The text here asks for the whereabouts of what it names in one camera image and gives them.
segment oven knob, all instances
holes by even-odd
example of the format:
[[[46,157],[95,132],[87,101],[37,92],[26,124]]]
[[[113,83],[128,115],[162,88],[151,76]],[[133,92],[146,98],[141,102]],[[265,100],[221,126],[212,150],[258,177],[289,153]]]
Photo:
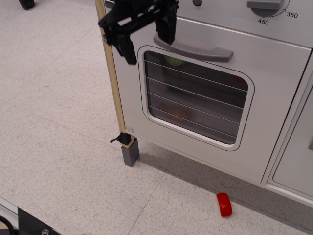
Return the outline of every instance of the oven knob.
[[[202,4],[202,0],[192,0],[195,6],[200,6]]]
[[[258,16],[275,15],[283,6],[284,0],[248,0],[246,6]]]

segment black cable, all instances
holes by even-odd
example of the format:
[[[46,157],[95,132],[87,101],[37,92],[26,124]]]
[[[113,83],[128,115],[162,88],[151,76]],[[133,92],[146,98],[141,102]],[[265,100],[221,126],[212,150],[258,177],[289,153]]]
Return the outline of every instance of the black cable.
[[[14,228],[9,220],[0,215],[0,221],[8,227],[10,235],[15,235]]]

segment green ball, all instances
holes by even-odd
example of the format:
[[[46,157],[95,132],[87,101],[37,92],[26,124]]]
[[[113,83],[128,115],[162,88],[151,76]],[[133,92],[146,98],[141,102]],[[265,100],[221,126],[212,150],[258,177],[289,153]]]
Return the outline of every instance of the green ball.
[[[180,59],[176,59],[176,58],[174,58],[174,57],[167,56],[167,55],[165,55],[164,57],[165,57],[165,61],[166,61],[168,64],[170,64],[171,66],[178,67],[178,66],[184,64],[184,63],[183,63],[184,61],[182,61],[182,60],[180,60]]]

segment white speckled floor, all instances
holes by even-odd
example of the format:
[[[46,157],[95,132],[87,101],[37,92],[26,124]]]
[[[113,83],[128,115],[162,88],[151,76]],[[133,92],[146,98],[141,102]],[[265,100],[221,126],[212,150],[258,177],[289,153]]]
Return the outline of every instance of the white speckled floor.
[[[1,197],[64,235],[313,235],[312,208],[145,141],[124,166],[94,1],[35,2],[0,0]]]

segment oven window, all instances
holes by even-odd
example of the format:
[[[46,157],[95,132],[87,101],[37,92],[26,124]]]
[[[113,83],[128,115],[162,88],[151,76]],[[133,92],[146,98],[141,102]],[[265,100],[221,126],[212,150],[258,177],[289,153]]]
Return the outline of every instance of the oven window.
[[[248,84],[241,77],[146,51],[154,117],[226,144],[236,142]]]

